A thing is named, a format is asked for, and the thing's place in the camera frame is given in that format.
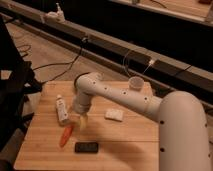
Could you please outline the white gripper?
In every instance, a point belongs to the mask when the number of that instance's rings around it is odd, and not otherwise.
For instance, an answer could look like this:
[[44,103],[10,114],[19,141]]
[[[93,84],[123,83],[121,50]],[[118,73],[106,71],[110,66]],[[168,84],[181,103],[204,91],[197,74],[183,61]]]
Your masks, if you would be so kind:
[[86,114],[91,107],[92,96],[83,92],[78,92],[73,99],[73,110],[80,114],[79,127],[84,130],[87,127],[88,115]]

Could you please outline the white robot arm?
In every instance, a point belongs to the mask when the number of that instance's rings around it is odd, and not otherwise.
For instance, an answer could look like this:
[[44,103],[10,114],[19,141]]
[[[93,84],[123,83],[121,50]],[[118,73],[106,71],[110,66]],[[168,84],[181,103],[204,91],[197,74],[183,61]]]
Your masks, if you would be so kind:
[[101,96],[159,124],[159,171],[211,171],[207,119],[194,95],[174,91],[163,98],[120,89],[104,83],[99,73],[86,73],[74,81],[73,109],[85,116],[92,98]]

